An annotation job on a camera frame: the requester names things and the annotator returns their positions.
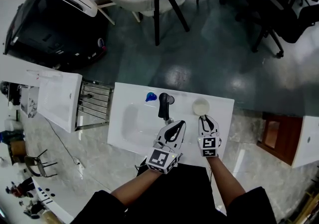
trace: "dark green floor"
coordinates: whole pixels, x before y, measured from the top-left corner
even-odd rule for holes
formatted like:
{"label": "dark green floor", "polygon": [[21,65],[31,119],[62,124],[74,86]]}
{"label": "dark green floor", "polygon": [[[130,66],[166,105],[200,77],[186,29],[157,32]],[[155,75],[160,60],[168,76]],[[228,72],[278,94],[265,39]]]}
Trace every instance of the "dark green floor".
{"label": "dark green floor", "polygon": [[235,106],[273,113],[319,115],[319,30],[308,28],[296,44],[281,38],[285,56],[271,37],[258,53],[251,47],[260,27],[236,22],[244,0],[186,0],[181,11],[186,33],[174,11],[160,17],[160,45],[155,46],[154,22],[118,6],[107,9],[116,22],[108,27],[107,54],[78,70],[87,79],[131,83],[213,95],[235,100]]}

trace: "white sink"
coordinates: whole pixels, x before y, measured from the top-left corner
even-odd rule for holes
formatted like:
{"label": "white sink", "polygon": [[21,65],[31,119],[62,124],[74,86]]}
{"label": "white sink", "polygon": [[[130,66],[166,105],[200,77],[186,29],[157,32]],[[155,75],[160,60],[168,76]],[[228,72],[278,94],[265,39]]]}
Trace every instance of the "white sink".
{"label": "white sink", "polygon": [[82,76],[41,71],[39,79],[38,112],[67,132],[74,132]]}
{"label": "white sink", "polygon": [[186,122],[186,132],[181,147],[184,155],[180,163],[207,167],[207,161],[200,156],[197,146],[198,116],[192,110],[192,104],[198,98],[205,98],[209,102],[210,111],[207,115],[215,119],[219,125],[222,143],[218,154],[220,158],[223,157],[234,100],[123,83],[115,83],[108,134],[109,144],[143,156],[147,155],[160,129],[165,126],[164,120],[158,117],[159,99],[145,101],[149,92],[155,93],[157,97],[161,93],[173,96],[175,102],[169,106],[169,117],[174,121]]}

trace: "gray tile floor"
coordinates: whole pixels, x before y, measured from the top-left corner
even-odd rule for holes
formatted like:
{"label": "gray tile floor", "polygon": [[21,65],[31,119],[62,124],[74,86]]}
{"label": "gray tile floor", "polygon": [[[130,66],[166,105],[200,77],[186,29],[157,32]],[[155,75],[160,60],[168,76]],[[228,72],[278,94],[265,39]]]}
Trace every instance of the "gray tile floor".
{"label": "gray tile floor", "polygon": [[285,56],[271,37],[263,39],[258,53],[251,47],[260,27],[236,22],[244,0],[186,0],[181,11],[190,26],[186,33],[174,11],[160,16],[160,45],[155,46],[154,22],[137,23],[118,6],[107,9],[116,25],[108,27],[107,54],[78,70],[87,79],[104,83],[196,92],[235,100],[248,110],[303,116],[319,115],[318,23],[296,44],[280,39]]}
{"label": "gray tile floor", "polygon": [[[109,192],[134,178],[137,174],[134,165],[139,165],[144,159],[108,145],[107,126],[69,134],[52,124],[70,153],[85,167],[81,169],[73,163],[44,117],[40,114],[33,119],[22,116],[22,123],[28,155],[37,156],[48,149],[43,158],[58,162],[48,168],[49,174],[58,173],[51,179],[87,200],[97,190]],[[263,128],[261,113],[235,109],[222,161],[246,191],[264,187],[276,219],[280,220],[288,216],[299,203],[317,173],[318,162],[292,169],[256,145]],[[214,179],[212,188],[216,207],[225,212]]]}

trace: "chair caster wheel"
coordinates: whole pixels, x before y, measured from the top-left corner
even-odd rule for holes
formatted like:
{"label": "chair caster wheel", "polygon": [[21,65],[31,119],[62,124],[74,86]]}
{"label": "chair caster wheel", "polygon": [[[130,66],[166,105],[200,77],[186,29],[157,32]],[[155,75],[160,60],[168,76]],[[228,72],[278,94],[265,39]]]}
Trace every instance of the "chair caster wheel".
{"label": "chair caster wheel", "polygon": [[283,51],[278,52],[277,55],[276,55],[276,57],[279,58],[279,59],[282,58],[283,56],[284,56],[284,52]]}
{"label": "chair caster wheel", "polygon": [[219,3],[220,3],[221,5],[224,5],[224,4],[226,4],[226,0],[219,0]]}
{"label": "chair caster wheel", "polygon": [[237,22],[241,22],[241,17],[240,17],[240,15],[239,15],[239,14],[237,14],[237,15],[235,16],[235,21],[237,21]]}

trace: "faucet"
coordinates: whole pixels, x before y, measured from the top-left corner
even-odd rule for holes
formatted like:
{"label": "faucet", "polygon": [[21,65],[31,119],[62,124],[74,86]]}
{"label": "faucet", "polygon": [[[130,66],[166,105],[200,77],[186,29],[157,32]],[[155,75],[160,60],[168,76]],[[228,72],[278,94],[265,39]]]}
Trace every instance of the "faucet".
{"label": "faucet", "polygon": [[159,117],[163,118],[165,122],[169,123],[169,105],[175,102],[174,97],[169,94],[162,93],[159,96]]}

